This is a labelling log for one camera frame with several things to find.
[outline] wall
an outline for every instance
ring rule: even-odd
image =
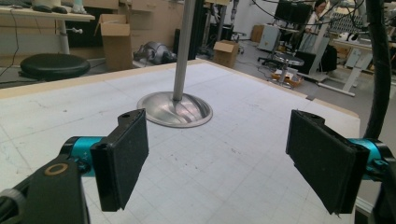
[[[274,15],[276,10],[276,3],[268,3],[262,0],[255,0],[255,2],[265,11]],[[230,17],[232,9],[233,3],[230,3],[230,5],[227,6],[227,13],[224,21],[225,24],[231,23]],[[252,0],[239,0],[233,30],[236,32],[242,32],[247,34],[247,36],[241,37],[242,39],[250,39],[250,33],[254,25],[265,24],[272,21],[273,17],[263,12],[256,5],[254,5]]]

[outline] table surface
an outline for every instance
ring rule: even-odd
[[[12,7],[0,7],[0,15],[10,15],[17,17],[33,17],[33,18],[47,18],[54,20],[63,21],[91,21],[95,20],[92,15],[76,14],[76,13],[46,13],[33,11],[31,8],[12,8]]]
[[[0,90],[0,189],[57,156],[72,136],[107,136],[117,116],[156,91],[172,91],[166,64]],[[322,116],[359,137],[352,112],[205,61],[189,62],[184,92],[214,116],[196,128],[148,121],[149,155],[126,209],[103,213],[83,178],[92,223],[353,223],[331,216],[285,153],[290,111]]]

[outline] black cable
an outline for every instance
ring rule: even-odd
[[[349,10],[349,7],[347,7],[346,10],[348,11],[348,15],[349,15],[350,20],[352,21],[353,27],[362,30],[362,26],[358,26],[355,22],[355,11],[353,11],[353,15],[351,15],[351,11]]]
[[[267,2],[267,3],[279,3],[276,1],[270,1],[270,0],[262,0],[263,2]],[[317,0],[312,0],[312,1],[299,1],[298,3],[305,3],[305,2],[316,2]]]
[[[239,60],[236,60],[238,63],[241,63],[241,64],[245,64],[245,65],[247,65],[247,66],[251,66],[251,67],[259,67],[257,64],[254,64],[254,63],[243,63],[243,62],[241,62],[241,61],[239,61]]]
[[[391,64],[387,31],[384,23],[383,1],[367,0],[367,21],[373,46],[374,97],[370,118],[363,138],[378,139],[389,105]]]
[[[263,9],[262,7],[260,7],[260,6],[257,4],[256,0],[252,0],[252,1],[253,1],[253,3],[254,3],[261,11],[265,12],[266,14],[268,14],[268,15],[270,15],[271,17],[273,17],[274,19],[276,19],[276,16],[275,16],[275,15],[273,15],[273,14],[267,12],[265,9]],[[355,12],[355,11],[361,6],[361,4],[363,4],[363,3],[364,3],[364,1],[361,1],[361,3],[360,3],[357,7],[355,7],[355,8],[353,9],[352,12]],[[325,16],[327,13],[329,13],[335,6],[336,6],[336,5],[332,6],[328,11],[326,11],[326,12],[321,16],[321,18],[322,18],[323,16]],[[341,19],[343,19],[343,18],[345,18],[345,17],[347,17],[347,16],[349,16],[349,14],[346,14],[346,15],[340,17],[340,18],[337,18],[337,19],[333,19],[333,20],[330,20],[330,21],[322,22],[321,24],[327,24],[327,23],[332,23],[332,22],[334,22],[334,21],[340,21]],[[293,23],[293,24],[297,24],[297,25],[318,25],[317,23],[309,24],[309,23],[295,23],[295,22],[292,22],[292,21],[284,21],[284,22]]]
[[[102,65],[102,64],[104,64],[104,63],[106,63],[106,62],[99,63],[99,64],[97,64],[97,65],[95,65],[95,66],[92,66],[91,69],[93,69],[93,68],[95,68],[95,67],[97,67],[97,66],[99,66],[99,65]]]
[[[165,44],[161,44],[161,43],[160,43],[160,44],[157,46],[156,49],[151,48],[151,49],[154,50],[154,52],[155,52],[154,58],[155,58],[155,56],[157,55],[157,51],[158,51],[158,49],[159,49],[161,46],[166,47]],[[145,67],[148,65],[149,56],[150,56],[149,54],[146,55]]]
[[[266,73],[264,73],[263,71],[260,70],[260,68],[262,68],[262,67],[263,67],[263,66],[258,66],[258,67],[257,67],[257,71],[263,73],[263,74],[264,74],[264,77],[266,77],[267,79],[268,79],[268,78],[272,78],[271,76],[268,77]]]
[[[12,56],[12,62],[11,65],[8,66],[1,74],[0,76],[2,76],[7,70],[8,68],[10,68],[12,65],[14,65],[15,62],[15,56],[17,55],[18,50],[20,49],[20,43],[18,42],[18,29],[17,29],[17,21],[15,20],[15,16],[14,13],[12,13],[12,11],[14,10],[14,8],[12,8],[9,12],[11,13],[12,19],[14,20],[14,28],[15,28],[15,39],[17,41],[17,49],[14,52],[14,55]]]
[[[37,19],[35,19],[35,26],[37,26],[38,32],[41,34],[40,26],[38,25]]]
[[[32,80],[32,81],[16,80],[16,81],[0,82],[0,85],[12,84],[12,83],[36,83],[36,82],[40,82],[40,81],[39,80]]]
[[[30,185],[30,177],[25,178],[14,189],[18,190],[23,196],[27,196],[27,190]],[[7,197],[0,197],[0,223],[3,223],[11,217],[15,217],[19,213],[18,207],[14,201]]]
[[[209,49],[216,41],[217,41],[218,35],[210,35],[208,40],[209,42],[206,43],[205,48]]]
[[[387,18],[386,20],[385,20],[385,23],[387,23],[387,22],[389,22],[389,21],[391,21],[391,20],[393,20],[393,19],[395,19],[396,18],[396,15],[394,15],[394,16],[392,16],[392,17],[390,17],[390,18]]]

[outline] white cabinet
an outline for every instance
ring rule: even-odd
[[[274,26],[264,26],[262,31],[262,39],[258,46],[259,49],[273,51],[276,45],[277,36],[279,35],[279,29]]]

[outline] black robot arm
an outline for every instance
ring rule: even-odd
[[[292,110],[286,153],[330,214],[350,214],[363,179],[382,182],[371,223],[396,221],[396,160],[375,139],[346,139],[325,119]]]
[[[0,193],[0,223],[90,223],[81,176],[95,176],[103,211],[124,209],[149,154],[146,112],[118,118],[107,137],[72,137],[54,160]]]

